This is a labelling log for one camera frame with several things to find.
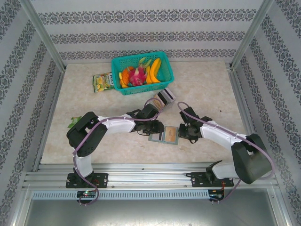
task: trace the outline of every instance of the teal basket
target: teal basket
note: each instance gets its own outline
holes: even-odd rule
[[[141,58],[146,57],[145,62],[152,59],[151,64],[155,59],[161,59],[161,66],[158,71],[157,79],[161,82],[153,84],[145,84],[142,86],[134,86],[129,88],[122,88],[119,81],[119,72],[122,72],[126,67],[133,66],[138,67],[138,62]],[[171,69],[169,60],[163,51],[142,53],[130,56],[122,56],[112,60],[112,77],[114,81],[114,87],[120,91],[122,95],[130,95],[135,93],[143,93],[157,89],[164,89],[169,83],[174,81],[173,70]]]

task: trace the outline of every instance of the dragon fruit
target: dragon fruit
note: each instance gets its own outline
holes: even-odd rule
[[[133,86],[141,86],[146,80],[146,74],[144,73],[142,64],[134,70],[128,70],[128,74],[129,81]]]

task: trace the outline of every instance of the enclosure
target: enclosure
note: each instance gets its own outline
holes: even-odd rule
[[[0,1],[0,225],[301,225],[300,4]],[[92,156],[94,171],[109,174],[102,200],[78,205],[80,189],[65,187],[70,118],[141,109],[156,91],[93,93],[92,75],[110,72],[113,58],[153,51],[171,62],[176,101],[237,133],[258,134],[275,177],[242,183],[211,205],[208,188],[192,187],[185,174],[231,161],[231,152],[206,139],[158,145],[120,134]],[[179,112],[175,104],[159,119],[179,126]]]

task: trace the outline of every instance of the small box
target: small box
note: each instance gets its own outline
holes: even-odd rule
[[[169,88],[165,88],[165,89],[161,90],[158,94],[155,95],[155,98],[161,100],[163,108],[167,107],[168,105],[172,105],[172,103],[175,101],[175,96],[170,91]],[[154,102],[156,108],[160,109],[159,101],[154,100],[153,102]]]

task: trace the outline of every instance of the cable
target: cable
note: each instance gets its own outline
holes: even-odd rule
[[[177,104],[177,105],[178,105],[178,108],[181,110],[181,112],[183,112],[183,113],[184,113],[185,115],[187,115],[188,117],[190,117],[190,118],[192,118],[192,119],[194,119],[194,120],[200,121],[201,123],[206,124],[206,125],[208,125],[208,126],[211,126],[211,127],[213,127],[213,128],[214,128],[214,127],[215,127],[215,128],[218,128],[218,129],[220,129],[220,130],[222,130],[222,131],[224,131],[224,132],[230,134],[231,136],[237,137],[238,139],[240,139],[240,140],[242,140],[242,141],[245,141],[247,144],[251,145],[252,147],[256,148],[258,151],[260,151],[260,152],[268,159],[268,161],[270,162],[271,167],[272,167],[271,173],[270,173],[268,176],[262,177],[262,178],[260,178],[260,179],[268,179],[268,178],[271,178],[271,177],[275,174],[275,165],[274,165],[273,160],[272,160],[271,157],[270,157],[264,150],[262,150],[259,146],[257,146],[256,144],[253,144],[252,142],[248,141],[247,139],[245,139],[245,138],[243,138],[243,137],[241,137],[241,136],[238,136],[237,134],[235,134],[235,133],[233,133],[233,132],[231,132],[231,131],[229,131],[229,130],[223,128],[223,127],[220,127],[220,126],[218,126],[218,125],[213,125],[213,124],[211,124],[211,123],[209,123],[209,122],[206,122],[206,121],[204,121],[204,120],[201,120],[201,119],[199,119],[199,118],[196,118],[196,117],[194,117],[194,116],[188,114],[187,112],[185,112],[185,111],[180,107],[180,104],[184,104],[184,105],[186,105],[187,107],[189,107],[189,105],[188,105],[187,103],[185,103],[185,102],[182,102],[182,101],[178,102],[178,104]],[[239,179],[239,181],[238,181],[238,183],[235,185],[235,187],[229,192],[229,194],[228,194],[226,197],[223,198],[222,201],[228,199],[229,196],[233,194],[233,192],[235,191],[235,189],[239,186],[240,182],[241,182],[241,179]]]
[[[148,99],[146,102],[145,102],[145,104],[144,104],[144,106],[146,106],[147,105],[147,103],[149,102],[149,101],[151,101],[151,100],[158,100],[159,101],[159,103],[160,103],[160,110],[159,110],[159,112],[158,112],[158,114],[156,114],[154,117],[152,117],[152,118],[149,118],[149,119],[134,119],[134,118],[126,118],[126,117],[111,117],[111,118],[108,118],[108,119],[103,119],[103,120],[101,120],[101,121],[99,121],[89,132],[88,132],[88,134],[85,136],[85,138],[80,142],[80,144],[75,148],[75,150],[72,152],[72,154],[73,154],[73,164],[74,164],[74,168],[75,168],[75,171],[77,172],[77,174],[79,175],[79,177],[81,178],[81,179],[83,179],[87,184],[89,184],[89,185],[91,185],[93,188],[95,188],[95,190],[96,190],[96,193],[97,193],[97,196],[95,197],[95,199],[93,199],[91,202],[89,202],[89,203],[85,203],[84,205],[85,206],[88,206],[88,205],[91,205],[91,204],[93,204],[94,202],[96,202],[97,200],[98,200],[98,197],[99,197],[99,190],[98,190],[98,188],[97,188],[97,185],[94,185],[94,184],[92,184],[91,182],[89,182],[87,179],[85,179],[82,175],[81,175],[81,173],[79,172],[79,170],[78,170],[78,166],[77,166],[77,164],[76,164],[76,155],[77,155],[77,152],[79,151],[79,149],[83,146],[83,144],[85,143],[85,141],[88,139],[88,137],[92,134],[92,132],[100,125],[100,124],[102,124],[103,122],[105,122],[105,121],[110,121],[110,120],[114,120],[114,119],[124,119],[124,120],[132,120],[132,121],[151,121],[151,120],[155,120],[160,114],[161,114],[161,112],[162,112],[162,109],[163,109],[163,104],[162,104],[162,102],[161,102],[161,100],[159,100],[159,99],[157,99],[157,98],[150,98],[150,99]]]

